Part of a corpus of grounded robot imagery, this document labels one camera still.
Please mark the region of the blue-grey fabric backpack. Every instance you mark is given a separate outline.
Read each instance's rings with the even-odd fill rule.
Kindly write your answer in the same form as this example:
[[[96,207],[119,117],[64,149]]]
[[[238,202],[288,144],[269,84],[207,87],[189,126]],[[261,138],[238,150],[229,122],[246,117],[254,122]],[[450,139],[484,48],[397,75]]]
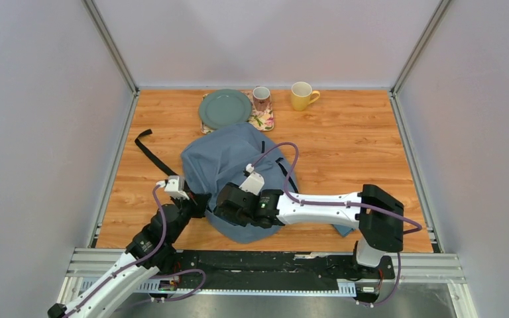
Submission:
[[[182,151],[182,170],[188,187],[194,194],[211,194],[206,218],[219,233],[234,242],[248,244],[276,234],[279,226],[269,229],[229,223],[213,214],[216,199],[226,184],[240,185],[247,164],[264,178],[266,189],[282,189],[289,182],[291,192],[298,191],[295,173],[275,142],[251,124],[240,123],[218,129],[190,143]]]

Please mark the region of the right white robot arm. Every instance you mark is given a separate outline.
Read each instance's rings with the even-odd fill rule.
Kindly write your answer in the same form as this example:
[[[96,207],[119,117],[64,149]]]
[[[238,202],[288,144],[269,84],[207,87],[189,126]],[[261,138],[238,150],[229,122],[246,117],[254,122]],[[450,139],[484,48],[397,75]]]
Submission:
[[[341,195],[303,195],[279,189],[259,194],[227,184],[217,197],[215,215],[234,225],[261,228],[322,223],[357,229],[362,239],[351,259],[353,272],[369,277],[386,253],[404,247],[404,205],[377,185]]]

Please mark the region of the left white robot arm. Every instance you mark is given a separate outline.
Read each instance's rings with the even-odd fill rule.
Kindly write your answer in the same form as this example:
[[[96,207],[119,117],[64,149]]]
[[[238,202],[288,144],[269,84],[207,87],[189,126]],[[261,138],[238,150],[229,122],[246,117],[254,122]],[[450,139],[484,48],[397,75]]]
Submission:
[[[211,196],[178,190],[170,194],[172,202],[163,205],[157,194],[161,188],[168,189],[157,184],[152,190],[156,214],[134,236],[114,265],[71,302],[52,305],[48,317],[110,317],[151,277],[173,278],[188,273],[175,271],[173,244],[191,219],[204,217]]]

